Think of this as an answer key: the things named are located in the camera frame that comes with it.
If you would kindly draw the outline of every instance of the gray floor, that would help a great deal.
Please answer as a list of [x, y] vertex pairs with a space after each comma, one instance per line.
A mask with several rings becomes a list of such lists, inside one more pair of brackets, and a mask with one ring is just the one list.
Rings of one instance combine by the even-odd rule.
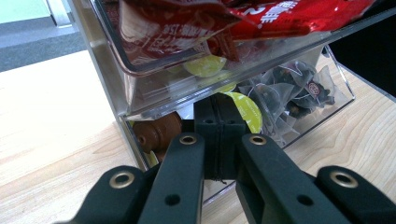
[[75, 24], [58, 28], [51, 17], [0, 24], [0, 72], [85, 48]]

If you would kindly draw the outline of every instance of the light wood surface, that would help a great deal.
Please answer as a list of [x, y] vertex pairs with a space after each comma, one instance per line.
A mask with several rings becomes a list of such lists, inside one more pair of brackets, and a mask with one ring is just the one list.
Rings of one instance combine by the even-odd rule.
[[[396, 104], [347, 74], [357, 100], [288, 147], [305, 171], [337, 164], [396, 202]], [[87, 51], [0, 73], [0, 223], [74, 216], [100, 175], [135, 165]], [[235, 191], [203, 223], [247, 223]]]

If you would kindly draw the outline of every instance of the red wrapper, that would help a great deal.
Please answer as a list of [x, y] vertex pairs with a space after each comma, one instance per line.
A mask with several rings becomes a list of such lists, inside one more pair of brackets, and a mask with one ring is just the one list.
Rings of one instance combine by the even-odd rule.
[[240, 19], [217, 0], [120, 0], [120, 36], [161, 58], [198, 46]]
[[332, 31], [360, 17], [375, 0], [250, 0], [233, 13], [244, 19], [231, 28], [235, 41]]

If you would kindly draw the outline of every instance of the red snack package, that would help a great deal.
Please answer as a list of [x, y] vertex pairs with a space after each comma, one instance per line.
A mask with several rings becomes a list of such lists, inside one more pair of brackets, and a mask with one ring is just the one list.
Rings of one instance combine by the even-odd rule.
[[120, 36], [150, 58], [198, 46], [240, 19], [218, 0], [120, 0]]
[[339, 29], [375, 0], [250, 0], [233, 8], [244, 18], [231, 28], [234, 41], [307, 35]]

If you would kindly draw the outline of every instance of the brass grommet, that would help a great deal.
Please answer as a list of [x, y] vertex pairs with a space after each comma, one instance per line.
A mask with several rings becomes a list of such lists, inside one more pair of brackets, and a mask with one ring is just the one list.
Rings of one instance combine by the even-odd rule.
[[111, 176], [110, 186], [113, 189], [123, 189], [134, 182], [134, 175], [128, 171], [120, 171]]
[[352, 175], [341, 171], [331, 172], [330, 179], [344, 188], [354, 189], [359, 185], [358, 181]]
[[263, 146], [267, 143], [267, 140], [259, 135], [253, 135], [249, 139], [250, 143], [257, 145], [257, 146]]
[[180, 137], [180, 143], [183, 145], [192, 145], [197, 142], [197, 138], [192, 135], [185, 135]]

